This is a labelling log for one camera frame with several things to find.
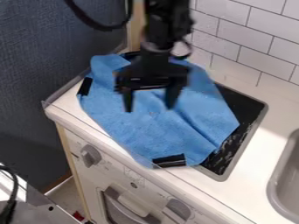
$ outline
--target metal sink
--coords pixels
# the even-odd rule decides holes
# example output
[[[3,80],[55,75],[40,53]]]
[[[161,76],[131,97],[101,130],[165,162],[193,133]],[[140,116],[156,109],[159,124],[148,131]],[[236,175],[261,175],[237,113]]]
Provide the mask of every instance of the metal sink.
[[[278,213],[299,223],[299,129],[289,138],[268,183],[267,194]]]

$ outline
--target black wire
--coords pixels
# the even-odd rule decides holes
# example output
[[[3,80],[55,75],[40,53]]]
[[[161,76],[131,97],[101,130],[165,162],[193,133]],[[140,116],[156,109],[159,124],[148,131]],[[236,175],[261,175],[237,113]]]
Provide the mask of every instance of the black wire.
[[[95,30],[103,31],[103,32],[111,32],[115,29],[122,28],[132,17],[133,14],[133,2],[134,0],[127,0],[128,2],[128,13],[126,18],[120,22],[119,24],[105,25],[101,24],[92,18],[90,18],[85,11],[83,11],[73,0],[65,0],[67,6],[71,8],[75,16],[81,20],[84,24],[94,28]]]
[[[8,167],[0,165],[0,170],[8,172],[13,180],[13,188],[10,195],[9,200],[7,201],[7,204],[3,211],[0,213],[0,224],[9,224],[11,222],[15,206],[17,204],[16,198],[17,198],[17,189],[18,189],[18,181],[16,174]]]

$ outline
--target blue towel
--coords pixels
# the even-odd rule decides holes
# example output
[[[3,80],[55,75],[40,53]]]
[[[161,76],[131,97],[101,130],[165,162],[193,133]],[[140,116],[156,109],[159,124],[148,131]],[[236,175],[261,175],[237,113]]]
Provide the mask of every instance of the blue towel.
[[[88,95],[78,94],[81,107],[140,164],[184,154],[186,165],[198,165],[239,126],[205,70],[184,60],[191,69],[174,109],[163,101],[164,90],[136,91],[132,113],[124,111],[122,96],[114,92],[112,72],[130,64],[115,54],[91,59],[93,79]]]

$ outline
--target gray fabric wall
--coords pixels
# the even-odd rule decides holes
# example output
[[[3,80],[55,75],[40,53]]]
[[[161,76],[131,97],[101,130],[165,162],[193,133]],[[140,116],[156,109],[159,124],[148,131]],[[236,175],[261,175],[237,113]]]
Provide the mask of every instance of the gray fabric wall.
[[[102,23],[124,17],[124,0],[76,2]],[[63,0],[0,1],[0,162],[38,189],[64,175],[66,159],[40,102],[124,39],[124,29],[86,27]]]

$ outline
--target white tile wall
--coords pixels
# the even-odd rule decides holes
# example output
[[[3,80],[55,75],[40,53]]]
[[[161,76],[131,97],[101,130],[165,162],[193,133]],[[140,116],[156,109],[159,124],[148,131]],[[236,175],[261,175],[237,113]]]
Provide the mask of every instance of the white tile wall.
[[[264,10],[252,9],[248,26],[299,43],[299,21],[292,18],[282,17]]]
[[[192,43],[208,52],[222,55],[228,59],[236,60],[239,46],[221,38],[216,38],[201,31],[193,33]]]
[[[198,0],[197,10],[244,25],[249,6],[228,0]]]
[[[190,61],[299,98],[299,0],[193,1]]]
[[[299,45],[284,39],[275,38],[269,52],[277,58],[299,65]]]
[[[299,102],[299,87],[297,85],[276,79],[266,73],[261,75],[259,88],[266,90],[270,89],[274,94],[280,94],[295,102]]]
[[[211,65],[212,54],[204,50],[194,47],[193,54],[189,58],[191,63],[194,63],[200,67],[208,68]]]
[[[190,0],[190,8],[194,9],[196,8],[196,1],[197,0]]]
[[[252,85],[257,83],[261,74],[260,71],[217,55],[212,57],[212,69],[219,70],[223,74],[232,75]]]
[[[277,13],[282,12],[285,0],[235,0],[243,4],[248,4],[256,8],[273,11]]]
[[[191,11],[191,16],[195,22],[193,28],[203,32],[207,32],[216,35],[219,19],[211,17],[205,13],[201,13],[195,10]]]
[[[299,85],[299,66],[296,67],[296,70],[294,71],[294,74],[292,76],[291,82],[294,82],[295,84]]]
[[[284,80],[289,79],[294,69],[294,65],[288,62],[245,47],[241,48],[238,61],[244,65],[255,67],[262,72],[275,75]]]
[[[176,44],[173,53],[176,55],[185,55],[188,53],[188,49],[181,44]],[[211,65],[212,54],[210,52],[201,50],[197,47],[193,47],[193,54],[189,57],[189,61],[200,67],[208,68]]]
[[[220,21],[218,37],[264,53],[268,52],[272,41],[272,36],[268,34],[224,20]]]
[[[299,19],[299,1],[288,0],[284,8],[283,15]]]

